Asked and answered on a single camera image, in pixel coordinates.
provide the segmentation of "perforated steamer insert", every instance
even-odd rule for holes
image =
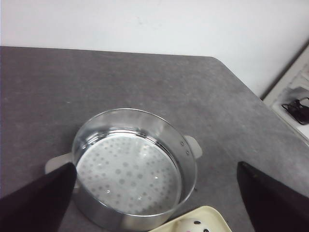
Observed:
[[[92,145],[77,164],[80,181],[106,205],[151,215],[178,204],[181,175],[164,148],[131,131],[114,131]]]
[[[110,231],[146,231],[164,223],[190,196],[197,179],[196,140],[164,119],[137,109],[100,113],[78,130],[72,152],[45,172],[76,166],[73,199]]]

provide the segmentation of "gray countertop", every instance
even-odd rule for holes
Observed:
[[[236,180],[246,161],[309,196],[309,149],[220,61],[66,49],[1,47],[1,195],[70,152],[78,128],[107,109],[157,114],[197,139],[197,191],[174,216],[216,208],[232,231],[253,231]],[[61,232],[96,232],[71,203]]]

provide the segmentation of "black object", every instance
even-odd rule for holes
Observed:
[[[0,231],[57,231],[75,180],[75,166],[67,163],[0,199]]]
[[[303,105],[301,102],[309,98],[296,99],[289,104],[282,104],[281,106],[289,112],[297,122],[302,125],[309,123],[309,107]]]
[[[309,198],[239,162],[237,180],[256,232],[308,232]]]

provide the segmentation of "white pot handle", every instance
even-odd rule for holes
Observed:
[[[72,162],[72,153],[67,153],[62,156],[54,157],[45,164],[45,174],[61,167],[62,165]]]
[[[189,144],[195,159],[200,158],[203,155],[203,150],[201,146],[198,144],[198,142],[196,141],[196,139],[189,135],[185,135],[184,138]]]

